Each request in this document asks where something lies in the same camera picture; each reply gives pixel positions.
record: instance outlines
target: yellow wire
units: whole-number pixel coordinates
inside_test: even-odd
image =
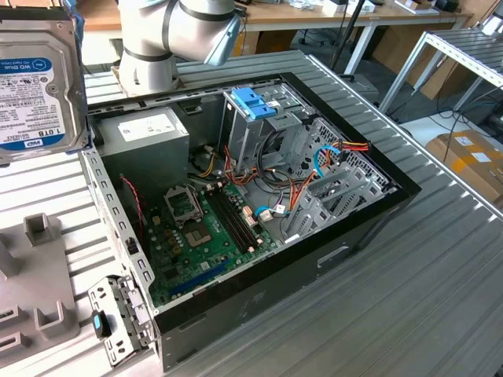
[[[211,154],[211,160],[210,160],[210,166],[206,169],[206,171],[205,171],[204,173],[199,174],[199,176],[200,176],[201,178],[205,178],[205,177],[207,177],[208,175],[210,175],[210,174],[211,174],[211,172],[213,171],[213,162],[214,162],[214,161],[215,161],[215,154],[214,154],[214,153],[212,153],[212,154]]]

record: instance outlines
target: blue plastic clip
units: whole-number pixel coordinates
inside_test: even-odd
[[[234,89],[236,102],[250,115],[253,120],[276,115],[276,109],[270,108],[264,100],[250,88]]]

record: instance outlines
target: metal case frame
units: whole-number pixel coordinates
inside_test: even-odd
[[[342,116],[331,109],[318,95],[291,73],[268,75],[255,79],[224,82],[196,90],[185,90],[166,95],[144,96],[110,101],[90,108],[92,116],[136,110],[170,104],[187,98],[203,97],[209,93],[230,90],[235,86],[264,86],[285,82],[309,105],[313,106],[350,141],[366,139]],[[420,191],[420,187],[375,148],[366,155],[396,190],[375,203],[351,214],[315,234],[292,241],[283,250],[263,259],[252,267],[235,273],[218,284],[213,284],[197,295],[163,311],[151,313],[158,331],[156,348],[164,371],[184,361],[201,347],[215,341],[233,328],[271,307],[281,299],[316,280],[320,275],[339,265],[345,258],[365,247],[370,240],[405,207]],[[139,282],[150,281],[152,270],[145,266],[142,252],[129,255],[126,241],[138,240],[118,201],[111,181],[99,155],[84,153],[100,216],[108,228],[108,236],[116,245],[125,273],[130,272]]]

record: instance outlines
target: ram slot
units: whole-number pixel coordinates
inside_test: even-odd
[[[219,221],[223,224],[240,253],[248,252],[250,247],[257,247],[257,240],[248,226],[241,219],[239,214],[226,194],[222,192],[212,192],[207,196],[207,201],[215,211]]]

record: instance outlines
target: metal shelf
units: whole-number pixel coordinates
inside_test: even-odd
[[[417,80],[416,88],[424,80],[428,79],[444,54],[459,64],[464,65],[481,79],[485,79],[496,87],[503,86],[503,40],[494,40],[483,34],[479,29],[426,31],[414,47],[412,53],[409,55],[409,59],[405,62],[396,80],[388,90],[386,97],[381,102],[379,109],[382,112],[386,112],[389,109],[396,94],[427,45],[436,48],[438,52]],[[469,94],[479,85],[481,79],[477,80],[475,85],[468,90],[468,94],[465,94],[463,101],[458,103],[457,108],[462,105],[469,97]]]
[[[220,68],[181,64],[179,71],[191,87],[292,71],[422,192],[361,254],[169,375],[459,377],[498,370],[503,222],[497,210],[313,57],[291,51],[240,57]],[[86,82],[94,87],[95,101],[119,95],[109,75]],[[47,156],[0,170],[0,227],[40,211],[63,222],[81,333],[1,374],[161,376],[153,350],[112,372],[94,335],[86,289],[121,268],[77,155]]]

